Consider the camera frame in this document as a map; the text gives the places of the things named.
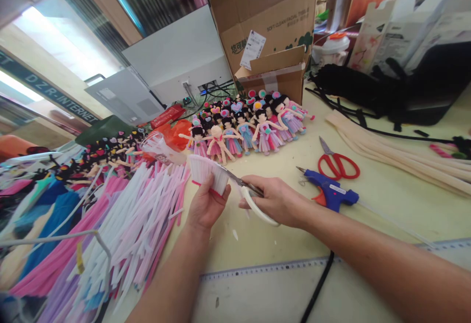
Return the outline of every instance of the black cable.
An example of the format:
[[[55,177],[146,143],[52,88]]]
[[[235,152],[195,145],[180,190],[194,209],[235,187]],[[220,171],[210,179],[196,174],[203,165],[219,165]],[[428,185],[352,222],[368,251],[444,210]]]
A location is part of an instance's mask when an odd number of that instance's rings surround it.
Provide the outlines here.
[[[316,95],[317,97],[319,97],[320,99],[322,99],[322,101],[324,101],[330,108],[332,108],[333,110],[337,110],[339,111],[340,113],[342,113],[342,115],[344,115],[345,117],[347,117],[350,121],[352,121],[353,123],[359,125],[360,127],[362,127],[358,122],[354,121],[353,119],[351,119],[348,114],[346,112],[348,111],[344,111],[344,110],[351,110],[351,109],[348,109],[347,107],[344,107],[344,106],[336,106],[335,103],[333,103],[329,98],[323,98],[318,92],[312,90],[312,89],[309,89],[309,88],[304,88],[306,89],[307,91],[309,91],[310,93],[313,93],[314,95]],[[374,133],[378,133],[378,134],[382,134],[382,135],[386,135],[388,137],[396,137],[396,138],[402,138],[402,139],[409,139],[409,140],[418,140],[418,141],[423,141],[423,142],[435,142],[435,143],[444,143],[444,144],[448,144],[448,143],[454,143],[453,140],[447,140],[447,139],[435,139],[435,138],[420,138],[420,137],[412,137],[412,136],[404,136],[404,135],[400,135],[400,134],[394,134],[394,133],[389,133],[389,132],[384,132],[384,131],[380,131],[380,130],[377,130],[377,129],[373,129],[373,128],[369,128],[369,127],[363,127],[364,129],[366,130],[369,130],[370,132],[374,132]]]
[[[308,321],[309,314],[311,314],[311,311],[313,310],[315,301],[317,300],[317,297],[319,296],[320,290],[322,289],[322,286],[324,285],[324,281],[327,278],[327,274],[330,271],[330,267],[332,266],[332,263],[334,262],[334,255],[335,253],[333,251],[330,251],[327,264],[324,268],[324,271],[322,272],[322,276],[317,282],[313,296],[311,297],[311,300],[309,301],[308,306],[306,307],[306,310],[304,311],[303,318],[301,318],[301,323],[306,323]]]

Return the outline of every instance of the cardboard box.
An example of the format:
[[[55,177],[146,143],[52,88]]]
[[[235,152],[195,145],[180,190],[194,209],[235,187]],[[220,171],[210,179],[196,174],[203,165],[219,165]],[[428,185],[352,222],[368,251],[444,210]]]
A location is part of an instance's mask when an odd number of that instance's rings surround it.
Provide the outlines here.
[[[210,0],[222,46],[233,75],[240,68],[250,30],[266,38],[261,56],[306,45],[311,54],[315,0]]]
[[[240,67],[235,76],[246,93],[265,89],[279,91],[298,104],[303,101],[303,80],[305,46],[273,53],[250,61],[252,70]]]

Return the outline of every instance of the doll head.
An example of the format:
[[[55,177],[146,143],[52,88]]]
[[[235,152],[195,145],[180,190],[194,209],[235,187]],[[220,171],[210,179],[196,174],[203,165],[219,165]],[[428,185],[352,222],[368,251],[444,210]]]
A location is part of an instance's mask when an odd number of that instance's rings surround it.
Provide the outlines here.
[[[288,98],[288,95],[281,95],[281,98],[283,99],[283,104],[285,104],[285,106],[289,106],[289,98]]]
[[[266,117],[267,117],[268,119],[271,119],[271,117],[273,116],[273,110],[271,109],[270,104],[266,104],[266,105],[264,106],[264,108],[265,108],[265,111],[266,111]]]
[[[222,135],[222,129],[219,126],[214,125],[211,127],[211,135],[214,138],[219,138]]]
[[[285,104],[284,104],[285,99],[282,97],[279,97],[273,101],[271,104],[272,109],[275,109],[273,111],[274,114],[278,115],[280,112],[282,112],[285,109]]]
[[[203,129],[206,131],[206,134],[208,136],[211,135],[211,128],[214,126],[214,122],[211,120],[211,121],[206,121],[206,123],[204,124],[203,126]]]
[[[230,117],[224,117],[222,119],[222,125],[224,126],[224,129],[234,128],[234,125],[232,123],[232,118]]]
[[[267,120],[266,111],[264,108],[260,108],[257,111],[255,111],[255,119],[257,120],[258,123],[263,123]]]
[[[247,118],[245,117],[245,114],[242,111],[239,111],[235,114],[235,120],[237,121],[237,124],[242,124],[247,122]]]
[[[202,140],[205,136],[205,131],[202,127],[193,127],[191,136],[197,141]]]

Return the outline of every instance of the red plastic bag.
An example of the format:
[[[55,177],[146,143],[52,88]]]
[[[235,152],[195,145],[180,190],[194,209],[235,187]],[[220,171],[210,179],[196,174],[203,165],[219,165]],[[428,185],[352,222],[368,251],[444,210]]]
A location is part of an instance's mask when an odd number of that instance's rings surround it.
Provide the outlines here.
[[[165,143],[175,151],[182,151],[185,150],[186,145],[188,144],[188,139],[181,138],[178,135],[185,134],[190,135],[191,122],[187,120],[180,120],[178,121],[175,126],[171,126],[170,124],[164,124],[154,131],[158,131],[163,134],[165,139]]]

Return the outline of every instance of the ruler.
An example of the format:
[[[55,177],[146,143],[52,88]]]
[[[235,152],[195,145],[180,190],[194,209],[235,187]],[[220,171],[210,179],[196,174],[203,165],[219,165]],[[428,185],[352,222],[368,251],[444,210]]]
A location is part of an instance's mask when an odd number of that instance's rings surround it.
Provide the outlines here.
[[[463,238],[463,239],[456,239],[456,240],[447,240],[447,241],[439,241],[435,242],[435,248],[430,248],[425,244],[417,244],[419,248],[423,248],[429,252],[439,252],[445,249],[460,249],[460,248],[471,248],[471,237]],[[259,265],[253,267],[244,267],[244,268],[236,268],[236,269],[229,269],[226,271],[220,272],[213,272],[213,273],[206,273],[200,276],[201,281],[212,281],[218,280],[223,278],[229,277],[238,277],[244,275],[253,275],[253,274],[260,274],[260,273],[276,273],[276,272],[283,272],[283,271],[290,271],[314,266],[324,266],[327,263],[327,259],[329,256],[325,257],[316,257],[310,259],[300,259],[295,261],[289,262],[280,262],[280,263],[273,263],[273,264],[266,264],[266,265]],[[334,258],[334,263],[342,263],[343,260],[339,257]]]

